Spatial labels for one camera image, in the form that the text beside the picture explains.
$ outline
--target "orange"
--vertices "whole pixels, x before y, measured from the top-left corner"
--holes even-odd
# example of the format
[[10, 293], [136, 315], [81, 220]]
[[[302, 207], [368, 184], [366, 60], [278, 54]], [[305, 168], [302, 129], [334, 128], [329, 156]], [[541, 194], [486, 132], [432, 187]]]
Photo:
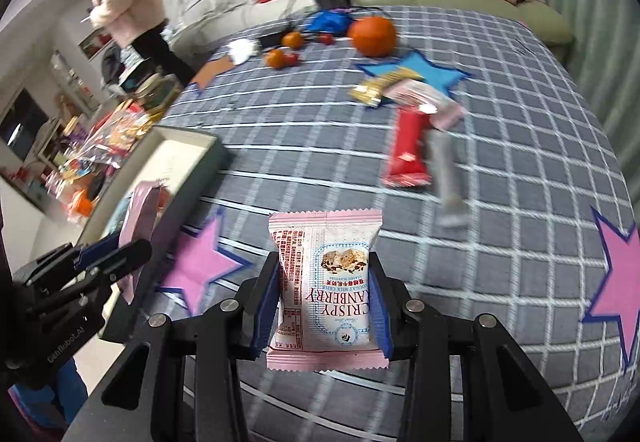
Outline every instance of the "orange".
[[289, 47], [292, 50], [298, 50], [305, 44], [305, 39], [300, 32], [289, 32], [282, 38], [282, 46]]
[[349, 37], [353, 47], [367, 57], [388, 56], [396, 47], [396, 28], [382, 16], [369, 16], [352, 23]]
[[275, 69], [284, 68], [287, 64], [285, 61], [284, 52], [279, 48], [268, 51], [264, 56], [264, 64]]

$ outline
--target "blue gripper pad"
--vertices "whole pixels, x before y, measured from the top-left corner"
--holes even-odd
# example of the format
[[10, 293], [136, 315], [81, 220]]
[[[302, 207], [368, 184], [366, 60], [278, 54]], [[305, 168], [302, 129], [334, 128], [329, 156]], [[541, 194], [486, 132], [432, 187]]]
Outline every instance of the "blue gripper pad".
[[98, 240], [94, 244], [87, 245], [80, 251], [78, 262], [76, 263], [76, 270], [80, 272], [81, 270], [93, 265], [98, 260], [101, 260], [108, 254], [111, 254], [114, 250], [117, 250], [119, 239], [120, 232], [114, 232], [113, 234]]
[[269, 344], [269, 335], [271, 334], [273, 319], [280, 300], [279, 274], [280, 264], [277, 263], [264, 290], [262, 301], [258, 306], [258, 313], [254, 323], [254, 335], [251, 338], [251, 351], [256, 356]]
[[391, 321], [375, 274], [369, 271], [369, 325], [378, 347], [388, 359], [394, 352], [391, 339]]

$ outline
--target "pink star cutout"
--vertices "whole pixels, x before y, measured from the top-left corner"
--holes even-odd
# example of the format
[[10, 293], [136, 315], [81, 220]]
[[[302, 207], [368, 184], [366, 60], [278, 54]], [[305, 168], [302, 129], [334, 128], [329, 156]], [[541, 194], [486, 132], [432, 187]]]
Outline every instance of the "pink star cutout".
[[209, 282], [250, 265], [246, 260], [218, 246], [222, 218], [222, 211], [216, 212], [215, 218], [197, 238], [180, 232], [174, 268], [160, 286], [160, 290], [182, 294], [191, 315], [198, 313], [198, 305]]
[[592, 211], [609, 268], [583, 321], [617, 321], [626, 369], [640, 320], [640, 236], [636, 223], [625, 235], [595, 209]]

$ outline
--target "snack packet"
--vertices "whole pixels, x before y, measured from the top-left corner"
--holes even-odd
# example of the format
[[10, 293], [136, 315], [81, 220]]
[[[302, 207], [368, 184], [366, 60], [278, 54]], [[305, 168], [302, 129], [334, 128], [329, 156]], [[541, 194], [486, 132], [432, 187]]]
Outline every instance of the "snack packet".
[[388, 74], [367, 79], [359, 85], [355, 85], [349, 92], [349, 95], [358, 101], [377, 108], [382, 100], [383, 92], [391, 85], [406, 79], [422, 80], [423, 77], [406, 67], [398, 67]]
[[448, 130], [465, 115], [465, 109], [441, 91], [427, 83], [411, 79], [402, 80], [383, 94], [404, 106], [415, 106], [431, 115], [431, 125], [438, 130]]
[[465, 227], [469, 223], [469, 212], [460, 195], [451, 137], [449, 133], [432, 130], [428, 141], [431, 146], [431, 169], [442, 210], [437, 224], [443, 228]]
[[431, 175], [422, 161], [423, 133], [429, 129], [431, 115], [418, 108], [401, 106], [396, 122], [396, 139], [382, 182], [389, 187], [427, 186]]
[[369, 329], [369, 250], [380, 210], [275, 213], [280, 254], [278, 328], [272, 370], [386, 368]]
[[[140, 182], [133, 190], [124, 218], [118, 246], [123, 247], [139, 238], [150, 240], [158, 222], [158, 209], [167, 200], [167, 190], [161, 180]], [[136, 293], [141, 267], [118, 280], [122, 297], [131, 305]]]

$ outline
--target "screw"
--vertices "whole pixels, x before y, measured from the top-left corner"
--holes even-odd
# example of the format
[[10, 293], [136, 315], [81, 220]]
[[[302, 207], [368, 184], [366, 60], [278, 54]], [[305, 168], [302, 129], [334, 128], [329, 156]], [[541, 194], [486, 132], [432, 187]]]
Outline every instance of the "screw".
[[480, 323], [480, 326], [483, 326], [484, 328], [493, 328], [498, 323], [497, 319], [491, 314], [482, 314], [479, 317], [478, 322]]
[[161, 327], [166, 323], [166, 316], [164, 314], [153, 314], [149, 318], [149, 326]]
[[409, 312], [422, 312], [424, 310], [424, 303], [419, 299], [410, 299], [404, 306]]
[[238, 301], [235, 299], [225, 299], [222, 303], [220, 303], [220, 310], [223, 312], [233, 312], [240, 306]]

